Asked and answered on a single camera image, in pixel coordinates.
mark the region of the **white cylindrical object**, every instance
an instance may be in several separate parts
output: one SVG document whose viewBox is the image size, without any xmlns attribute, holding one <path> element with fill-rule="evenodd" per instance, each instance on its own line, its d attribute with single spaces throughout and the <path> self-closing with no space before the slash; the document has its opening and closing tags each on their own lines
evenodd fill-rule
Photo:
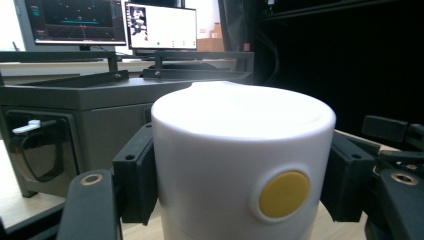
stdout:
<svg viewBox="0 0 424 240">
<path fill-rule="evenodd" d="M 158 99 L 165 239 L 309 239 L 335 120 L 310 96 L 230 82 Z"/>
</svg>

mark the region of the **yellow circle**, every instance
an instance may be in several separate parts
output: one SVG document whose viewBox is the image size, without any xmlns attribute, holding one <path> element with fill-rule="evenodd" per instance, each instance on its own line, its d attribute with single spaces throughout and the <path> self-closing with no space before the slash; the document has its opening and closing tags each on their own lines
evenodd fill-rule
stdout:
<svg viewBox="0 0 424 240">
<path fill-rule="evenodd" d="M 309 192 L 308 178 L 301 172 L 282 173 L 262 190 L 259 209 L 270 218 L 282 218 L 296 211 Z"/>
</svg>

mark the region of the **table surface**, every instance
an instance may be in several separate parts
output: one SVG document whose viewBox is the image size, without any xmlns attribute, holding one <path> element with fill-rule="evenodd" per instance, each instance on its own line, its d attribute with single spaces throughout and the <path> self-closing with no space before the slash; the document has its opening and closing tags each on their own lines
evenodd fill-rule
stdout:
<svg viewBox="0 0 424 240">
<path fill-rule="evenodd" d="M 26 218 L 62 203 L 65 199 L 39 193 L 31 198 L 21 196 L 15 175 L 7 155 L 4 142 L 0 140 L 0 217 L 7 228 Z M 320 203 L 314 222 L 312 240 L 366 239 L 364 225 L 366 215 L 359 223 L 338 223 L 331 220 L 325 207 Z M 123 224 L 124 239 L 163 239 L 160 204 L 150 218 L 148 226 L 142 224 Z"/>
</svg>

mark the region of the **computer monitor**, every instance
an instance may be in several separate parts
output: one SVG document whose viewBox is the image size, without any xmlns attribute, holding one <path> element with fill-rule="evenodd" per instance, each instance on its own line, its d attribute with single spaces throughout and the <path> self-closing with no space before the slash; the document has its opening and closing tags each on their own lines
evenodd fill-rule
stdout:
<svg viewBox="0 0 424 240">
<path fill-rule="evenodd" d="M 125 46 L 121 0 L 25 0 L 36 45 Z"/>
<path fill-rule="evenodd" d="M 129 49 L 197 50 L 196 10 L 126 3 Z"/>
</svg>

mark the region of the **white wall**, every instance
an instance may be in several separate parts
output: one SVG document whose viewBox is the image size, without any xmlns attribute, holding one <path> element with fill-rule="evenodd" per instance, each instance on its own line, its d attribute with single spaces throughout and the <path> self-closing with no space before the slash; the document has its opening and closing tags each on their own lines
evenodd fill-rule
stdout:
<svg viewBox="0 0 424 240">
<path fill-rule="evenodd" d="M 14 51 L 12 41 L 18 48 L 25 50 L 14 0 L 0 0 L 0 51 Z M 197 38 L 208 38 L 216 22 L 220 22 L 217 0 L 186 0 L 186 8 L 197 10 Z M 116 47 L 117 52 L 131 54 L 128 47 Z"/>
<path fill-rule="evenodd" d="M 209 32 L 220 22 L 218 0 L 186 0 L 186 8 L 197 10 L 197 38 L 209 38 Z"/>
<path fill-rule="evenodd" d="M 13 0 L 0 1 L 0 51 L 15 51 L 13 41 L 18 48 L 24 50 L 15 4 Z"/>
</svg>

